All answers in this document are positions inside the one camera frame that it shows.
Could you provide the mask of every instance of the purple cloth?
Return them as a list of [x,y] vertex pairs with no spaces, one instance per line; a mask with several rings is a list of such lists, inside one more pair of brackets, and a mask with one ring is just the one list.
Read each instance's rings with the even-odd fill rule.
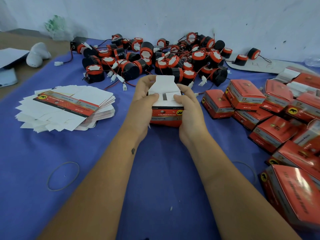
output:
[[[89,40],[89,44],[98,42]],[[54,61],[67,61],[70,53],[52,60],[0,102],[0,239],[34,239],[62,207],[72,192],[92,169],[122,125],[134,87],[122,90],[122,84],[108,89],[116,97],[115,116],[101,120],[87,131],[52,131],[37,134],[32,129],[20,129],[22,122],[14,116],[18,101],[34,90],[66,85],[87,85],[82,79],[82,55],[75,54],[72,62],[54,66]],[[251,80],[258,88],[273,74],[244,72],[230,69],[230,79]],[[194,92],[211,87],[207,82]],[[229,80],[219,89],[224,90]],[[104,89],[110,78],[95,86]],[[210,134],[231,161],[242,161],[257,173],[267,166],[269,157],[250,141],[248,130],[233,118],[212,120],[202,107]],[[66,189],[51,192],[47,179],[64,162],[80,166],[77,179]],[[240,172],[254,182],[254,174],[245,165],[235,163]],[[51,188],[62,188],[77,173],[74,164],[59,168],[50,180]],[[260,183],[254,184],[263,194]],[[319,234],[299,233],[303,239],[320,239]],[[151,125],[134,159],[123,203],[118,240],[220,239],[209,201],[198,172],[186,147],[181,143],[177,128]]]

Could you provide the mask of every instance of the wall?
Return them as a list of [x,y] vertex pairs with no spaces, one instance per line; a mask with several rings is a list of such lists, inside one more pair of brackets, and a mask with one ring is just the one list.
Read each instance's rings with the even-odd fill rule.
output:
[[38,30],[60,15],[75,20],[90,38],[178,40],[187,32],[222,39],[244,53],[302,61],[320,55],[320,0],[5,0],[19,28]]

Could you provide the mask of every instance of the hand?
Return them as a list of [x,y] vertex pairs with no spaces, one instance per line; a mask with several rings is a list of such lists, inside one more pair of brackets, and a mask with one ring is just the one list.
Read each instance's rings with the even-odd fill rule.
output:
[[174,99],[184,107],[182,113],[182,125],[179,128],[179,137],[182,143],[189,149],[200,136],[207,135],[205,119],[200,103],[194,92],[188,86],[177,84],[184,95],[174,95]]
[[155,75],[144,76],[138,81],[131,105],[122,125],[122,128],[137,133],[138,142],[141,142],[147,135],[148,125],[152,116],[152,105],[159,98],[157,93],[147,96],[149,88],[155,81]]

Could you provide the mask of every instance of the yellow circle logo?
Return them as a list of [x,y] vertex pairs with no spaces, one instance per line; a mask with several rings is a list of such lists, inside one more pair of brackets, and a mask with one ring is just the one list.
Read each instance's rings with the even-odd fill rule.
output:
[[46,95],[41,95],[41,96],[39,96],[38,97],[38,99],[46,99],[48,96],[46,96]]
[[276,159],[273,159],[273,158],[269,159],[269,163],[270,164],[277,164],[277,165],[279,164],[278,161]]
[[263,182],[266,182],[267,181],[267,174],[265,172],[263,172],[261,175],[260,175],[260,178]]
[[292,108],[288,109],[288,112],[291,115],[295,115],[296,113],[298,113],[298,109],[292,107]]

